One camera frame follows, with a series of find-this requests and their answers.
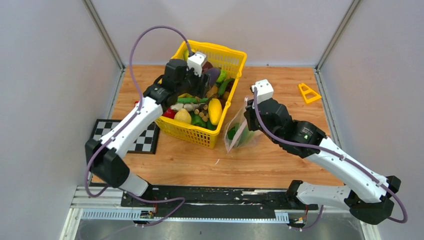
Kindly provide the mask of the green white bok choy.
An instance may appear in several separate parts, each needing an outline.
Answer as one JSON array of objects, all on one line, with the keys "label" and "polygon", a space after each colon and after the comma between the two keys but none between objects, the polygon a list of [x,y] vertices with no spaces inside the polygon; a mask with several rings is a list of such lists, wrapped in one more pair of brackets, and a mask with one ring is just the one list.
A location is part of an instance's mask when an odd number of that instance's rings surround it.
[{"label": "green white bok choy", "polygon": [[254,131],[250,131],[247,122],[235,123],[226,133],[225,142],[229,150],[237,149],[249,144],[256,136]]}]

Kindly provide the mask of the clear zip top bag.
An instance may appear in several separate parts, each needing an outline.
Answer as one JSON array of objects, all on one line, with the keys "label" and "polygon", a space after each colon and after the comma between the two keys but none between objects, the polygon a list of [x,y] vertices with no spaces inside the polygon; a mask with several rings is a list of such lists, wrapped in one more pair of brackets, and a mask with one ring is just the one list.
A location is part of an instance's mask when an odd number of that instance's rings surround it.
[{"label": "clear zip top bag", "polygon": [[253,146],[257,142],[258,137],[262,134],[259,130],[251,131],[248,128],[244,113],[246,112],[249,100],[252,100],[252,98],[246,96],[237,114],[225,125],[223,140],[228,154],[234,149]]}]

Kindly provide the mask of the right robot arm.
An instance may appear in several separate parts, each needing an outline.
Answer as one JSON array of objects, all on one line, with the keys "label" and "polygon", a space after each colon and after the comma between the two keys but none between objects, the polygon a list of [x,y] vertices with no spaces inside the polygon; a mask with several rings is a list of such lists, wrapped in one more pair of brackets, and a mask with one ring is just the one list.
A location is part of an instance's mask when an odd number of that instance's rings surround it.
[{"label": "right robot arm", "polygon": [[260,103],[249,100],[243,115],[249,130],[261,131],[287,153],[316,163],[342,180],[339,186],[293,180],[285,194],[290,208],[335,207],[371,225],[408,221],[406,208],[396,195],[401,185],[396,176],[383,176],[365,167],[311,122],[292,119],[286,106],[273,98]]}]

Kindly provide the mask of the yellow plastic basket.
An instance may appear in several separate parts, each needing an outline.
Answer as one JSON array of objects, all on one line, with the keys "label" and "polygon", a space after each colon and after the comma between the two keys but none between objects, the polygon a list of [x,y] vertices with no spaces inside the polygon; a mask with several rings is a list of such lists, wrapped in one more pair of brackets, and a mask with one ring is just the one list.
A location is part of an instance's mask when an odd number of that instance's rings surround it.
[{"label": "yellow plastic basket", "polygon": [[215,130],[186,124],[168,117],[161,116],[155,123],[160,130],[167,135],[182,139],[191,143],[202,145],[210,149],[214,148],[218,140],[218,135],[224,125],[224,119],[231,106],[232,98],[235,94],[239,80],[242,76],[243,68],[247,60],[247,54],[240,50],[228,48],[223,45],[188,40],[192,50],[201,52],[207,56],[207,60],[214,67],[221,67],[226,70],[231,78],[234,78],[229,97],[222,110],[222,116]]}]

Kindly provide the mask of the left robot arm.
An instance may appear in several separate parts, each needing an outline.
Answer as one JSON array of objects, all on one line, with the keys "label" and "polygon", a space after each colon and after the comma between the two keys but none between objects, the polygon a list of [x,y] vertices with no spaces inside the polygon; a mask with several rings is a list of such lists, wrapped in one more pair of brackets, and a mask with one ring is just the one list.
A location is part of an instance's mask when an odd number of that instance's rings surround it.
[{"label": "left robot arm", "polygon": [[153,201],[149,183],[132,173],[123,158],[140,134],[176,104],[180,95],[206,95],[214,84],[211,75],[202,72],[206,62],[199,53],[188,60],[171,59],[164,74],[145,90],[139,103],[115,128],[99,140],[86,142],[87,170],[110,187],[133,194],[140,206],[149,206]]}]

